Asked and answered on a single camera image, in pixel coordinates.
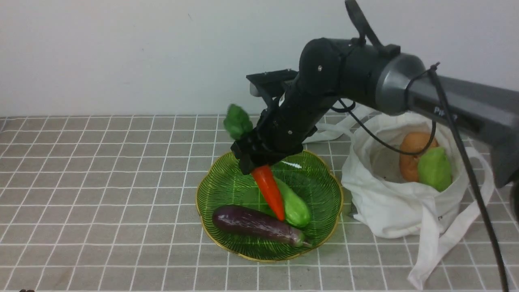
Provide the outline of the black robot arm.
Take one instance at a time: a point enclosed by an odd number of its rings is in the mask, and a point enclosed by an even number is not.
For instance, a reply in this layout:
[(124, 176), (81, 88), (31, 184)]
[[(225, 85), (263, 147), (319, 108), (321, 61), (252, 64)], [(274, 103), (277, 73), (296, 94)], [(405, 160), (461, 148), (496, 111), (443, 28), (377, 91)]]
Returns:
[(459, 132), (490, 149), (495, 186), (513, 183), (510, 205), (518, 215), (517, 91), (437, 76), (398, 46), (377, 48), (359, 39), (313, 39), (298, 71), (247, 78), (267, 109), (231, 146), (243, 174), (302, 152), (317, 122), (342, 98), (392, 116), (412, 111), (443, 125), (449, 111)]

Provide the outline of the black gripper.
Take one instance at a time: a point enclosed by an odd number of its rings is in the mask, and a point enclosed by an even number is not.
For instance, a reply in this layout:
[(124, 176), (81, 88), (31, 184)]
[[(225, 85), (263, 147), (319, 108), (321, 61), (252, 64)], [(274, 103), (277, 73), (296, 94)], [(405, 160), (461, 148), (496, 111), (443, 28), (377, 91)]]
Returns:
[(302, 152), (302, 143), (317, 131), (317, 122), (338, 99), (334, 93), (313, 95), (297, 84), (291, 85), (283, 102), (276, 98), (254, 127), (258, 148), (263, 152), (238, 153), (242, 174), (251, 174), (256, 168), (274, 165)]

